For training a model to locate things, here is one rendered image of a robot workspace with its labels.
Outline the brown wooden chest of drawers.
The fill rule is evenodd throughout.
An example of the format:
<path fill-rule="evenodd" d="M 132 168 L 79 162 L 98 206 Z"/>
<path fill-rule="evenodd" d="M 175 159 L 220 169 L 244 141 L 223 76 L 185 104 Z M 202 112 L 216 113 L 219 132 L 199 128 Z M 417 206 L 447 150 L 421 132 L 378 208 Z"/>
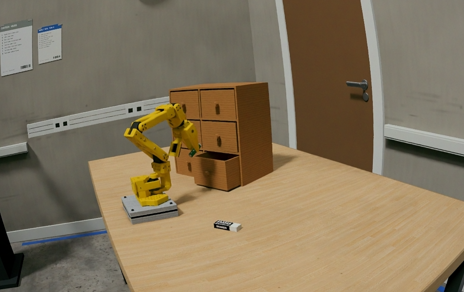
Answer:
<path fill-rule="evenodd" d="M 187 88 L 169 89 L 171 92 L 198 89 L 199 114 L 201 120 L 202 147 L 199 150 L 233 153 L 239 155 L 241 187 L 248 185 L 273 172 L 273 147 L 268 82 L 252 83 L 211 83 L 199 84 Z M 240 86 L 224 86 L 240 85 Z M 200 87 L 198 87 L 200 86 Z M 220 86 L 220 87 L 217 87 Z M 196 88 L 198 87 L 198 88 Z M 184 89 L 185 88 L 185 89 Z M 234 88 L 237 119 L 202 118 L 201 90 Z M 237 121 L 237 140 L 239 152 L 204 149 L 202 123 L 205 120 Z"/>

